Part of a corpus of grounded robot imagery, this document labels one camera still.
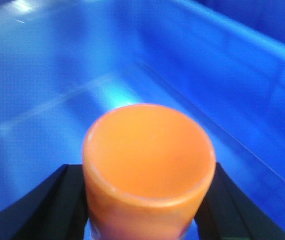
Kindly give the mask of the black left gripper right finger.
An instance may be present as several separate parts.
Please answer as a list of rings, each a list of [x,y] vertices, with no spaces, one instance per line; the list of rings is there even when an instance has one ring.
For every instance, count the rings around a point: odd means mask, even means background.
[[[285,231],[238,188],[219,163],[194,219],[201,240],[285,240]]]

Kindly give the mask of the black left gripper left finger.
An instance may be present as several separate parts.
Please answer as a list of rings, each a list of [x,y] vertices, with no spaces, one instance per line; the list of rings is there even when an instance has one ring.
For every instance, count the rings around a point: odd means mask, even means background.
[[[83,240],[88,222],[80,164],[63,164],[0,211],[0,240]]]

